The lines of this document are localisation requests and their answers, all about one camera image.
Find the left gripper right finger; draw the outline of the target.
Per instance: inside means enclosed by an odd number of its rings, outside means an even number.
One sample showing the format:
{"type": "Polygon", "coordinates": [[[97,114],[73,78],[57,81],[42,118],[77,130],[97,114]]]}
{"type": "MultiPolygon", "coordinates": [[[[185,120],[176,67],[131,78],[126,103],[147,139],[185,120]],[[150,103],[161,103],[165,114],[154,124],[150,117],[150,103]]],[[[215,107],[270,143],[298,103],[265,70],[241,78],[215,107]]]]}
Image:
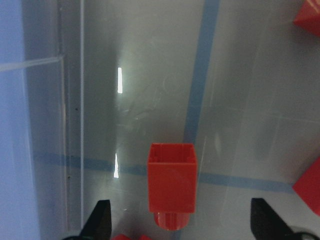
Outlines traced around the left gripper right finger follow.
{"type": "Polygon", "coordinates": [[[256,240],[300,239],[263,198],[251,199],[250,229],[256,240]]]}

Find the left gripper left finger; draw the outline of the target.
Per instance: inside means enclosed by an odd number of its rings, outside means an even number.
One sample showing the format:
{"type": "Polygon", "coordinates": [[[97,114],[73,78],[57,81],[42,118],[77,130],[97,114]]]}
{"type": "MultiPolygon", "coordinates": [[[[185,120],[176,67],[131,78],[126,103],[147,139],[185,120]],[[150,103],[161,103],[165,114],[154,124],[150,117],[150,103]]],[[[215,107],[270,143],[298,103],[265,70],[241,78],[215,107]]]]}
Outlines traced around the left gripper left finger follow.
{"type": "Polygon", "coordinates": [[[109,240],[112,234],[112,214],[110,200],[99,200],[79,237],[82,240],[109,240]]]}

